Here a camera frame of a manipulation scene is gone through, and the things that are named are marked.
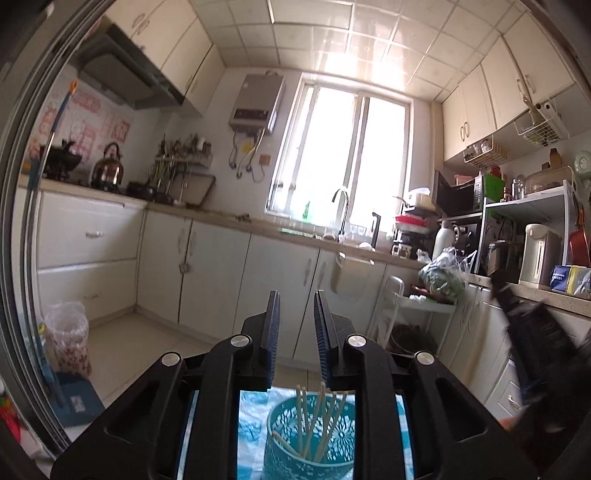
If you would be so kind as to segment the blue dustpan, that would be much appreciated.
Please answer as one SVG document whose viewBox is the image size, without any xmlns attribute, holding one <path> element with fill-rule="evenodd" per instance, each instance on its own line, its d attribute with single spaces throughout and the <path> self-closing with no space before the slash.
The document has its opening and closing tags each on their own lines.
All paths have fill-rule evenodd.
<svg viewBox="0 0 591 480">
<path fill-rule="evenodd" d="M 48 399 L 64 428 L 90 424 L 105 410 L 88 379 L 64 372 L 52 374 Z"/>
</svg>

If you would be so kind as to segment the white hanging door bin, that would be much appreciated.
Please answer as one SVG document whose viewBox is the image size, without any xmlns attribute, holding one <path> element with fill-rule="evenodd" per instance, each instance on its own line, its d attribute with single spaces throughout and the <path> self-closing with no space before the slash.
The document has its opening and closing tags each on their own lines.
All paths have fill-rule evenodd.
<svg viewBox="0 0 591 480">
<path fill-rule="evenodd" d="M 331 288 L 335 295 L 351 301 L 360 298 L 374 271 L 373 260 L 360 259 L 339 252 L 332 270 Z"/>
</svg>

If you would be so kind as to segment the blue handled broom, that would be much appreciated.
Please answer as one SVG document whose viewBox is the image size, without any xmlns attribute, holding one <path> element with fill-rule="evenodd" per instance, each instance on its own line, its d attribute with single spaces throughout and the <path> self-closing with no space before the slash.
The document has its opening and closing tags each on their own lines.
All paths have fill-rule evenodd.
<svg viewBox="0 0 591 480">
<path fill-rule="evenodd" d="M 53 142 L 64 113 L 67 110 L 71 98 L 74 96 L 78 86 L 76 79 L 69 84 L 63 100 L 56 110 L 56 114 L 49 129 L 45 143 L 39 150 L 40 157 L 32 162 L 29 180 L 27 183 L 27 199 L 24 207 L 23 218 L 23 240 L 24 240 L 24 260 L 28 261 L 26 289 L 30 296 L 29 312 L 31 320 L 35 323 L 32 327 L 34 335 L 34 351 L 37 363 L 40 367 L 41 377 L 47 389 L 47 395 L 50 401 L 57 404 L 59 408 L 64 407 L 66 400 L 62 388 L 53 370 L 51 356 L 47 353 L 44 341 L 46 340 L 46 328 L 42 320 L 43 307 L 40 300 L 39 290 L 39 253 L 40 245 L 40 227 L 43 218 L 44 191 L 42 190 L 42 181 L 44 180 L 45 167 L 49 159 Z"/>
</svg>

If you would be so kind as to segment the blue white checkered tablecloth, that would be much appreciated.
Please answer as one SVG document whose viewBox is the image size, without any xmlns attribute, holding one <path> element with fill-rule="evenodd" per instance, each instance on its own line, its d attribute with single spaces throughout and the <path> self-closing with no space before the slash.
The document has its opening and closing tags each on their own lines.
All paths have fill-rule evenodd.
<svg viewBox="0 0 591 480">
<path fill-rule="evenodd" d="M 197 419 L 198 401 L 190 404 L 189 416 L 175 477 L 177 479 L 263 479 L 263 454 L 266 447 L 266 419 L 278 403 L 297 395 L 295 389 L 272 388 L 267 391 L 242 391 L 239 394 L 230 445 L 221 467 L 216 469 L 213 457 L 197 458 L 189 444 L 190 428 Z"/>
</svg>

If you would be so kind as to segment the bundle wooden chopstick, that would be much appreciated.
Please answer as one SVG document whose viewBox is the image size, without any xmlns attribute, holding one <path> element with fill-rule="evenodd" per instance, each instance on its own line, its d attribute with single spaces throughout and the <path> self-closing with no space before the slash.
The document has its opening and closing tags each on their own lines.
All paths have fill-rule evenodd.
<svg viewBox="0 0 591 480">
<path fill-rule="evenodd" d="M 295 457 L 301 458 L 301 453 L 297 452 L 296 449 L 291 447 L 290 443 L 288 443 L 287 440 L 284 439 L 279 432 L 273 431 L 273 439 L 276 440 L 276 442 L 279 443 L 280 446 L 283 447 L 283 449 L 286 450 L 288 453 L 294 455 Z"/>
<path fill-rule="evenodd" d="M 304 397 L 304 389 L 301 388 L 301 385 L 297 385 L 295 387 L 295 392 L 297 395 L 295 398 L 295 405 L 297 405 L 297 452 L 298 454 L 303 457 L 304 456 L 304 419 L 307 416 L 305 411 L 307 411 L 307 407 L 305 406 L 305 397 Z"/>
<path fill-rule="evenodd" d="M 322 416 L 322 410 L 325 404 L 325 381 L 321 382 L 320 392 L 318 392 L 317 399 L 315 400 L 315 409 L 312 414 L 311 421 L 308 422 L 307 437 L 305 438 L 303 457 L 305 460 L 310 459 L 311 455 L 311 438 L 314 436 L 315 424 L 318 422 L 318 418 Z"/>
<path fill-rule="evenodd" d="M 339 418 L 342 416 L 342 411 L 346 406 L 346 398 L 348 393 L 341 392 L 332 395 L 331 409 L 327 416 L 325 416 L 324 430 L 322 431 L 322 438 L 318 444 L 317 452 L 315 452 L 315 462 L 320 463 L 325 457 L 325 452 L 328 450 L 329 441 L 332 439 L 332 434 L 335 432 L 335 427 L 339 423 Z"/>
</svg>

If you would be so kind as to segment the black range hood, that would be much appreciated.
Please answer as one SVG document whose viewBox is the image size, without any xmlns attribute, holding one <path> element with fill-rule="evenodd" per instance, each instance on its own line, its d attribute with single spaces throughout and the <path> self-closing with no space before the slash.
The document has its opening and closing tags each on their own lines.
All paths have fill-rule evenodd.
<svg viewBox="0 0 591 480">
<path fill-rule="evenodd" d="M 134 110 L 181 106 L 183 94 L 114 23 L 103 19 L 69 60 L 79 78 Z"/>
</svg>

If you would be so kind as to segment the teal perforated plastic basket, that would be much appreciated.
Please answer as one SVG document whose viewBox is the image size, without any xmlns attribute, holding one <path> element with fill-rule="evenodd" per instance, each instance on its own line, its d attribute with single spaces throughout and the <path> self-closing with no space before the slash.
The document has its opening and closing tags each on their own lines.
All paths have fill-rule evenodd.
<svg viewBox="0 0 591 480">
<path fill-rule="evenodd" d="M 304 395 L 307 416 L 304 419 L 304 443 L 307 437 L 308 422 L 311 421 L 318 393 Z M 263 454 L 263 479 L 349 479 L 353 475 L 356 443 L 356 407 L 351 398 L 346 398 L 346 406 L 335 427 L 328 450 L 320 463 L 315 462 L 315 452 L 322 438 L 325 416 L 332 404 L 332 395 L 325 394 L 322 416 L 315 424 L 311 438 L 310 459 L 291 455 L 276 440 L 273 431 L 277 431 L 297 450 L 297 405 L 296 396 L 284 399 L 270 410 L 266 419 L 266 447 Z"/>
</svg>

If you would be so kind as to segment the white thermos bottle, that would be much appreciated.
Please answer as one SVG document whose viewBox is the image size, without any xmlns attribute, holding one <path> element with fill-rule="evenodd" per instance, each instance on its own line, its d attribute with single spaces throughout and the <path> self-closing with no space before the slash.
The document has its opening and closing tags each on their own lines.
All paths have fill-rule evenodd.
<svg viewBox="0 0 591 480">
<path fill-rule="evenodd" d="M 441 223 L 439 231 L 436 234 L 432 258 L 436 260 L 443 253 L 443 251 L 446 248 L 451 247 L 454 242 L 455 232 L 453 222 L 448 219 L 444 219 Z"/>
</svg>

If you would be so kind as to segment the white rolling trolley rack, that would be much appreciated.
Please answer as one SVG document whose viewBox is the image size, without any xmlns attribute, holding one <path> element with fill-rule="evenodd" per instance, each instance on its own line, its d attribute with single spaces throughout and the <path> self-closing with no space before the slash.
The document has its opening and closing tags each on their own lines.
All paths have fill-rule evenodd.
<svg viewBox="0 0 591 480">
<path fill-rule="evenodd" d="M 415 353 L 426 347 L 438 356 L 447 339 L 455 303 L 441 303 L 424 295 L 405 295 L 405 282 L 386 277 L 370 321 L 369 335 L 382 347 Z"/>
</svg>

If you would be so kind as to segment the steel kettle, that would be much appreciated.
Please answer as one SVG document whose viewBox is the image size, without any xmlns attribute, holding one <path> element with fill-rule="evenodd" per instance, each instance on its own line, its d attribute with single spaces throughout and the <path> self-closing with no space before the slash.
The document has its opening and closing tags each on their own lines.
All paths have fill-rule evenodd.
<svg viewBox="0 0 591 480">
<path fill-rule="evenodd" d="M 111 142 L 105 146 L 103 157 L 93 167 L 90 185 L 97 190 L 116 192 L 121 186 L 123 175 L 119 145 Z"/>
</svg>

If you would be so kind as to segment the kitchen faucet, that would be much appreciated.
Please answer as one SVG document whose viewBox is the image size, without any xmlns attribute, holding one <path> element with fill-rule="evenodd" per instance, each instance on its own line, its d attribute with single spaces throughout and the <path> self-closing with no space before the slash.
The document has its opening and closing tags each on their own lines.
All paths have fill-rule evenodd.
<svg viewBox="0 0 591 480">
<path fill-rule="evenodd" d="M 349 215 L 349 189 L 345 186 L 339 187 L 332 195 L 332 203 L 339 204 L 338 237 L 344 238 L 346 235 L 346 221 Z"/>
</svg>

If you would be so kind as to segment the bagged green vegetables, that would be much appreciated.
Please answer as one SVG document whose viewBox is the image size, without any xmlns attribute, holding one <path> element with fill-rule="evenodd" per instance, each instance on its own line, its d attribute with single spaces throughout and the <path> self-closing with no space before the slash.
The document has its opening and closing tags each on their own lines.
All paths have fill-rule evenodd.
<svg viewBox="0 0 591 480">
<path fill-rule="evenodd" d="M 447 247 L 419 271 L 419 279 L 438 301 L 455 303 L 465 290 L 464 276 L 471 272 L 476 254 L 465 256 L 455 247 Z"/>
</svg>

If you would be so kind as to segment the black wok pan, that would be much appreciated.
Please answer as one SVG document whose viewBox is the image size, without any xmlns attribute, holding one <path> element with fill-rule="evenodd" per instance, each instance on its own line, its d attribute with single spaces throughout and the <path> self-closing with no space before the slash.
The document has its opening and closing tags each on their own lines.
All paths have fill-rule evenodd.
<svg viewBox="0 0 591 480">
<path fill-rule="evenodd" d="M 73 140 L 62 140 L 60 147 L 50 148 L 43 176 L 50 180 L 66 181 L 69 174 L 80 164 L 82 156 L 73 150 Z"/>
</svg>

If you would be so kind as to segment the wall utensil rack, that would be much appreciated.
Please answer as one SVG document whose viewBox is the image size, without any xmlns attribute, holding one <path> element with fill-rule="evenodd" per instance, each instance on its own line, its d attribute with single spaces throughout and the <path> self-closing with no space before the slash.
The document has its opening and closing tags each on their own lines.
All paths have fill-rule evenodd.
<svg viewBox="0 0 591 480">
<path fill-rule="evenodd" d="M 148 185 L 154 201 L 199 207 L 216 181 L 208 172 L 213 160 L 211 143 L 191 134 L 185 139 L 163 137 L 154 158 Z"/>
</svg>

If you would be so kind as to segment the wall gas water heater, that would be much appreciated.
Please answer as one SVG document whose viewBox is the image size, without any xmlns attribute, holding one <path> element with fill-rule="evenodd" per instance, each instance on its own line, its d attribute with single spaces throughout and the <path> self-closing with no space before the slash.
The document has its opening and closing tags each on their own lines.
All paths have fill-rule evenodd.
<svg viewBox="0 0 591 480">
<path fill-rule="evenodd" d="M 247 135 L 270 134 L 276 124 L 283 89 L 284 77 L 279 74 L 246 75 L 228 120 L 229 127 Z"/>
</svg>

